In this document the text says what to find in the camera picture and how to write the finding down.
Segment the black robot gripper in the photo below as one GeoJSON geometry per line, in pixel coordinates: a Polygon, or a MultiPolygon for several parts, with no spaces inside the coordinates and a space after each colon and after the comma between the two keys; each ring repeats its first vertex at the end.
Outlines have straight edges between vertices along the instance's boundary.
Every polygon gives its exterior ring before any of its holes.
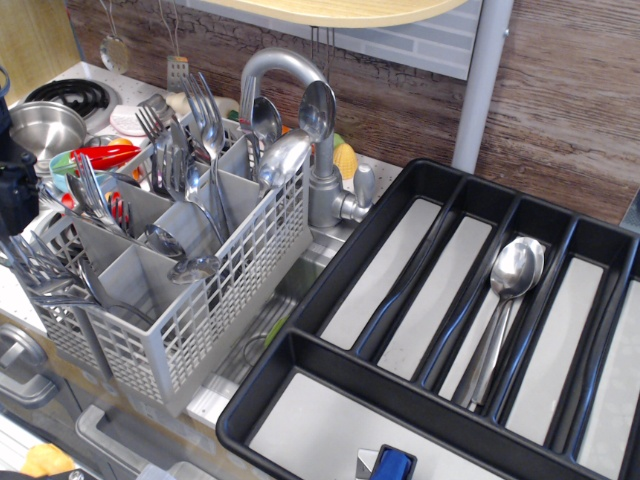
{"type": "Polygon", "coordinates": [[[39,215],[36,157],[22,153],[16,161],[1,162],[1,235],[14,236],[39,215]]]}

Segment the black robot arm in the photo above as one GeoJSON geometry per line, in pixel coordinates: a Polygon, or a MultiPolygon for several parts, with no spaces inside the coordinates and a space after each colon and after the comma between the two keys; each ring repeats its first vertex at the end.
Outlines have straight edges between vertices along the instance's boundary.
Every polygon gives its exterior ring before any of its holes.
{"type": "Polygon", "coordinates": [[[1,67],[1,236],[21,234],[39,215],[36,157],[10,135],[12,121],[5,96],[11,81],[1,67]]]}

